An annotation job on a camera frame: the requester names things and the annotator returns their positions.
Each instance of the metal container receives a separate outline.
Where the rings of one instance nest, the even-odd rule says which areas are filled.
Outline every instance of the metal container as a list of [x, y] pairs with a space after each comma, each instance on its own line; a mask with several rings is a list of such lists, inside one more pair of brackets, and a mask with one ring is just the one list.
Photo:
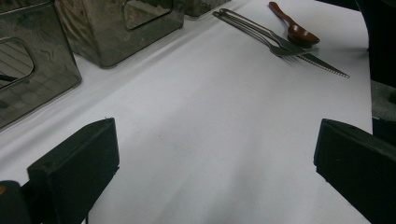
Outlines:
[[0, 129], [80, 82], [52, 1], [2, 2]]
[[206, 12], [219, 7], [230, 0], [185, 0], [184, 14], [200, 17]]
[[55, 6], [72, 50], [104, 68], [184, 22], [182, 0], [56, 0]]

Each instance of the utensil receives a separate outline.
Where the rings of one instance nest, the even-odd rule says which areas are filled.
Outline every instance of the utensil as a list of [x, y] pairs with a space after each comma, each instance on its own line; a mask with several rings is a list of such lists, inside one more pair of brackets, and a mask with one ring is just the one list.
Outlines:
[[[238, 13], [231, 11], [230, 9], [227, 8], [221, 8], [219, 10], [219, 12], [221, 14], [227, 15], [229, 18], [233, 18], [236, 21], [240, 21], [241, 23], [244, 23], [246, 26], [249, 26], [251, 29], [254, 29], [255, 31], [273, 39], [277, 44], [279, 44], [279, 46], [281, 48], [287, 49], [287, 50], [297, 50], [297, 49], [301, 49], [293, 44], [291, 44], [289, 41], [283, 39], [282, 37], [276, 35], [273, 31], [259, 25], [258, 23], [251, 21], [241, 15], [239, 15]], [[305, 54], [299, 54], [297, 55], [297, 57], [312, 63], [313, 65], [322, 68], [328, 72], [334, 73], [338, 76], [341, 77], [346, 77], [349, 78], [349, 75], [347, 75], [346, 73], [336, 69], [335, 67], [329, 65], [328, 63], [323, 62], [321, 59], [315, 57], [314, 55], [312, 55], [311, 53], [305, 53]]]
[[296, 56], [298, 54], [306, 53], [306, 50], [304, 50], [304, 49], [287, 50], [287, 49], [283, 49], [283, 48], [277, 47], [277, 46], [271, 44], [267, 39], [265, 39], [265, 37], [262, 34], [260, 34], [259, 32], [255, 31], [254, 29], [244, 25], [243, 23], [240, 23], [238, 21], [234, 21], [233, 19], [230, 19], [230, 18], [228, 18], [226, 16], [221, 16], [221, 13], [219, 13], [217, 11], [213, 12], [213, 15], [215, 17], [219, 18], [220, 20], [229, 23], [231, 26], [241, 30], [242, 32], [254, 37], [257, 40], [259, 40], [264, 45], [268, 46], [270, 51], [273, 54], [275, 54], [276, 56], [278, 56], [278, 57]]
[[289, 40], [300, 44], [311, 46], [317, 44], [320, 40], [315, 35], [309, 33], [302, 26], [297, 24], [290, 16], [286, 15], [276, 2], [270, 2], [269, 7], [271, 10], [280, 18], [285, 20], [289, 24], [288, 28], [288, 38]]

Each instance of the spoon handle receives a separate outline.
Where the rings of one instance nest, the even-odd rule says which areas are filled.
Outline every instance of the spoon handle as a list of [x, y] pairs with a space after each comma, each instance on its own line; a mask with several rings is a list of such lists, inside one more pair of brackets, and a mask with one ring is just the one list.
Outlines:
[[282, 18], [283, 20], [287, 21], [289, 23], [289, 25], [297, 25], [297, 23], [288, 15], [286, 15], [281, 9], [280, 7], [277, 5], [276, 2], [270, 2], [269, 3], [269, 7], [271, 8], [271, 10], [280, 18]]

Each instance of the spoon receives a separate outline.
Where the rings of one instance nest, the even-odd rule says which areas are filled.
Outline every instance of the spoon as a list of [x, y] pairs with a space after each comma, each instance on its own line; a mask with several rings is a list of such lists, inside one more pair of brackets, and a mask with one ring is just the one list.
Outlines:
[[302, 26], [297, 24], [290, 16], [286, 15], [275, 2], [270, 2], [269, 7], [280, 18], [289, 24], [288, 38], [296, 44], [311, 46], [317, 44], [320, 40], [315, 35], [306, 31]]

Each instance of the table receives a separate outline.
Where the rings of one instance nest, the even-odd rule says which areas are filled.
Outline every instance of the table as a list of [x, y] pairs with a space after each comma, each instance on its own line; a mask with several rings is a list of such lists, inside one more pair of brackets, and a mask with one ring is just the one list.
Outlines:
[[[76, 56], [76, 89], [0, 133], [0, 178], [84, 125], [115, 118], [120, 169], [90, 223], [367, 223], [316, 173], [322, 119], [371, 132], [368, 38], [361, 14], [312, 0], [279, 6], [321, 38], [318, 55], [351, 78], [282, 60], [213, 17], [103, 70]], [[262, 0], [223, 5], [286, 37]]]

